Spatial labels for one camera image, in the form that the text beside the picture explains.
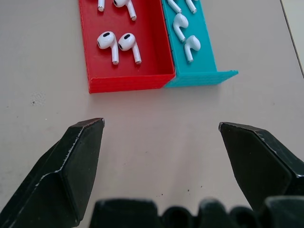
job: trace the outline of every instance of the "teal plastic box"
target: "teal plastic box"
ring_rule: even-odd
[[[173,30],[175,11],[169,6],[167,0],[162,0],[162,8],[166,19],[172,56],[176,68],[176,76],[165,87],[204,86],[219,84],[238,71],[217,71],[212,46],[205,22],[205,17],[200,0],[193,1],[197,12],[192,14],[185,0],[176,1],[182,14],[188,19],[188,28],[181,28],[186,38],[195,35],[201,44],[199,52],[192,51],[194,61],[188,63],[184,52],[184,43],[181,43]]]

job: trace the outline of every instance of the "red tray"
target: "red tray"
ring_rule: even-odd
[[[97,0],[79,0],[90,93],[124,90],[157,89],[175,77],[162,0],[132,0],[137,20],[129,16],[127,7],[117,8],[105,1],[104,12]],[[112,31],[117,41],[131,32],[135,35],[142,64],[136,65],[132,50],[119,50],[119,65],[111,62],[111,49],[101,50],[97,38]]]

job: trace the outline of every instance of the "wireless earbud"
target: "wireless earbud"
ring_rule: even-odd
[[[122,51],[127,51],[132,48],[136,64],[142,63],[141,54],[136,43],[135,36],[132,33],[124,34],[118,41],[118,46]]]
[[[131,19],[136,20],[137,16],[131,0],[113,0],[113,3],[116,7],[119,8],[123,6],[127,6]]]
[[[200,41],[199,41],[199,39],[196,38],[196,36],[190,36],[186,40],[185,53],[186,53],[186,58],[189,63],[193,62],[193,56],[191,53],[191,49],[193,49],[195,51],[200,50]]]
[[[192,2],[192,0],[186,0],[186,3],[189,7],[189,9],[191,10],[192,13],[196,13],[197,9],[194,5],[194,3]]]
[[[105,0],[98,0],[98,10],[100,12],[103,12],[105,9]]]
[[[175,3],[174,0],[168,0],[168,4],[176,13],[181,13],[181,8]]]
[[[113,32],[104,32],[97,39],[97,44],[100,49],[112,49],[112,63],[117,65],[119,63],[118,45],[116,36]]]
[[[180,39],[181,42],[184,42],[186,40],[183,32],[181,31],[181,28],[187,28],[189,26],[189,22],[187,18],[182,15],[181,13],[176,14],[174,21],[173,21],[173,29],[177,35],[177,37]]]

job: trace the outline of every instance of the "earbud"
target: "earbud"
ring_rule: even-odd
[[[196,38],[196,36],[190,36],[186,40],[185,53],[186,53],[186,58],[189,63],[193,62],[193,56],[191,53],[191,49],[193,49],[195,51],[200,50],[200,41],[199,41],[199,39]]]
[[[187,18],[182,15],[181,13],[176,14],[174,21],[173,21],[173,29],[177,35],[177,37],[180,39],[181,42],[184,42],[186,40],[183,32],[181,31],[181,28],[187,28],[189,26],[189,22]]]
[[[98,10],[100,12],[103,12],[105,9],[105,0],[98,0]]]
[[[113,0],[113,3],[116,7],[119,8],[123,6],[127,6],[131,19],[136,20],[137,16],[131,0]]]
[[[116,36],[113,32],[104,32],[97,39],[97,44],[100,49],[112,49],[112,63],[117,65],[119,63],[118,56],[118,45],[116,41]]]
[[[192,13],[196,13],[197,9],[194,5],[194,3],[192,2],[192,0],[186,0],[186,3],[189,7],[189,9],[191,10]]]
[[[181,8],[175,3],[174,0],[168,0],[168,4],[176,13],[181,13]]]
[[[127,51],[132,48],[136,64],[142,63],[141,54],[136,43],[135,36],[132,33],[124,34],[118,41],[118,46],[122,51]]]

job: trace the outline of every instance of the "white table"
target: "white table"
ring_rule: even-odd
[[[0,209],[68,126],[93,117],[106,128],[81,228],[100,198],[151,198],[160,212],[178,204],[196,213],[209,196],[228,208],[248,205],[221,121],[267,129],[304,160],[304,79],[280,1],[203,6],[218,69],[238,76],[218,86],[90,95],[77,1],[1,1]]]
[[[304,1],[281,0],[304,76]]]

